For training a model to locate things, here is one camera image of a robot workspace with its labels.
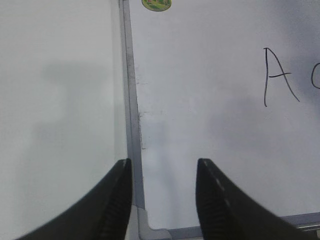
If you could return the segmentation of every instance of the whiteboard frame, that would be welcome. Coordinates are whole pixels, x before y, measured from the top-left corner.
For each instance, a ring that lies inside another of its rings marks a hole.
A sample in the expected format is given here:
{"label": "whiteboard frame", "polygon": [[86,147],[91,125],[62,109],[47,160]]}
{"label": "whiteboard frame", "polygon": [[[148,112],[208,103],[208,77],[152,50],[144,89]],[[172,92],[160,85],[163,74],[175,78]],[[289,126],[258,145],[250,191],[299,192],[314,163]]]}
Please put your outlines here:
{"label": "whiteboard frame", "polygon": [[[127,154],[132,160],[133,199],[128,226],[130,240],[202,239],[200,226],[177,229],[152,229],[148,225],[142,172],[141,130],[138,111],[130,0],[119,0],[123,59],[124,104]],[[281,217],[302,231],[320,230],[320,212]]]}

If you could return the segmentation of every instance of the green sticker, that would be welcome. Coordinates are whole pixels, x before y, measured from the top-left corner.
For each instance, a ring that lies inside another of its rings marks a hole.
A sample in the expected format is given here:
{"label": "green sticker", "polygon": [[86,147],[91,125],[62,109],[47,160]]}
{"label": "green sticker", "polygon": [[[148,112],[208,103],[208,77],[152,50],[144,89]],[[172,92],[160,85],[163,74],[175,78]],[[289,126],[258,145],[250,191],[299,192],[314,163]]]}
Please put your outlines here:
{"label": "green sticker", "polygon": [[171,7],[171,0],[142,0],[143,6],[155,12],[162,12]]}

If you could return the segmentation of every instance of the black marker writing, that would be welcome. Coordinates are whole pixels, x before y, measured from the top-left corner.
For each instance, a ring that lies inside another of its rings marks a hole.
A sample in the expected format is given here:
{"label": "black marker writing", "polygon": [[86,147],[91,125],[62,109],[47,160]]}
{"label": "black marker writing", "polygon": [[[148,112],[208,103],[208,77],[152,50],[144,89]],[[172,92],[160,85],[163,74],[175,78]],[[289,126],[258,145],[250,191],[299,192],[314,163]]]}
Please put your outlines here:
{"label": "black marker writing", "polygon": [[[298,102],[300,102],[299,99],[297,98],[297,96],[296,96],[296,95],[294,94],[294,92],[292,91],[292,89],[291,89],[291,87],[290,87],[290,85],[289,85],[287,76],[286,76],[287,74],[290,74],[291,72],[284,72],[284,69],[282,68],[281,63],[280,63],[278,57],[276,56],[276,54],[275,54],[270,48],[265,47],[264,50],[265,50],[265,67],[266,67],[266,78],[265,78],[265,88],[264,88],[264,106],[267,107],[266,98],[267,98],[267,88],[268,88],[268,80],[269,80],[269,78],[277,78],[277,77],[281,77],[281,76],[284,77],[284,80],[285,80],[285,82],[286,82],[286,84],[287,84],[290,92],[292,93],[292,95],[295,97],[295,99],[296,99]],[[274,75],[274,76],[269,76],[268,51],[271,52],[272,55],[275,57],[277,63],[279,64],[279,67],[280,67],[280,69],[281,69],[282,74],[278,74],[278,75]]]}
{"label": "black marker writing", "polygon": [[316,65],[314,65],[313,67],[313,70],[312,70],[312,73],[311,73],[311,83],[312,85],[317,88],[317,89],[320,89],[320,87],[316,86],[315,83],[314,83],[314,74],[315,74],[315,71],[316,71],[316,68],[320,65],[320,62],[317,63]]}

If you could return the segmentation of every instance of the white board surface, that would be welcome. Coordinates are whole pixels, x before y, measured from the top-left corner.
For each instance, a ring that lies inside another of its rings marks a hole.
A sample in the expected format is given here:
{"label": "white board surface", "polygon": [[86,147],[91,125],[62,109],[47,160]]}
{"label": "white board surface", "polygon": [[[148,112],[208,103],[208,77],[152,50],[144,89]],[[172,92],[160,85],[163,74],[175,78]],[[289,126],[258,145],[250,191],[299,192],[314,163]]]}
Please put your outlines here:
{"label": "white board surface", "polygon": [[[130,15],[149,225],[199,225],[198,158],[278,216],[320,212],[320,2],[131,0]],[[269,77],[265,107],[264,48],[299,101]]]}

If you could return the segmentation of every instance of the wall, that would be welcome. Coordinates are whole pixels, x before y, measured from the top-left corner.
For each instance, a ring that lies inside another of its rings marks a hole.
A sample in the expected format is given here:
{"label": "wall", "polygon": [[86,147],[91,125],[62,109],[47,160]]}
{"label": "wall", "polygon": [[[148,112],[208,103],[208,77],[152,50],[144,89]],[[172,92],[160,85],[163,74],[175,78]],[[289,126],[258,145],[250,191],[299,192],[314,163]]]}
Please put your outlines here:
{"label": "wall", "polygon": [[117,0],[0,2],[0,239],[55,217],[126,158]]}

